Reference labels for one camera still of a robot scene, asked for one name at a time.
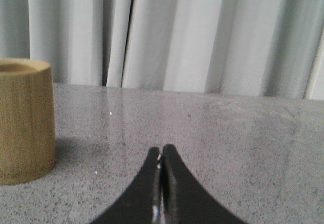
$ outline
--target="wooden cup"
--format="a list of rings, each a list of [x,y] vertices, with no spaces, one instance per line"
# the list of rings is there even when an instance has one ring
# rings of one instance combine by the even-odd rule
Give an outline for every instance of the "wooden cup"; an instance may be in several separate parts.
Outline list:
[[[0,59],[0,184],[37,179],[54,164],[51,65]]]

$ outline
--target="gray countertop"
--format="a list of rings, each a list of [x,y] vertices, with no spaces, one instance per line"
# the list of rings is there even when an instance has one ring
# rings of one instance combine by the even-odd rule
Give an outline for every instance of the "gray countertop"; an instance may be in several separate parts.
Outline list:
[[[88,223],[167,143],[242,220],[323,223],[322,101],[64,84],[54,95],[56,166],[0,186],[1,224]]]

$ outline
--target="curtain fold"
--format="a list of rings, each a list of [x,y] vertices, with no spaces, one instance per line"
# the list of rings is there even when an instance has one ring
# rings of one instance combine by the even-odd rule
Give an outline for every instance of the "curtain fold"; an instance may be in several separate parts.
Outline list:
[[[0,56],[61,83],[324,99],[323,21],[324,0],[0,0]]]

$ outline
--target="cylindrical wooden container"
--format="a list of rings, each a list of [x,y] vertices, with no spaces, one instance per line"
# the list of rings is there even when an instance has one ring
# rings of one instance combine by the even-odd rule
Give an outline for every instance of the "cylindrical wooden container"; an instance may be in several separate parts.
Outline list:
[[[0,184],[39,178],[54,164],[51,65],[0,59]]]

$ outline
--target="table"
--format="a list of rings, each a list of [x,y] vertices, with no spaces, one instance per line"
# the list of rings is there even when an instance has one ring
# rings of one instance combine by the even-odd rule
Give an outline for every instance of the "table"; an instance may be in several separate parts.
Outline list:
[[[174,144],[248,223],[323,223],[324,102],[54,84],[57,163],[0,186],[0,223],[88,223]]]

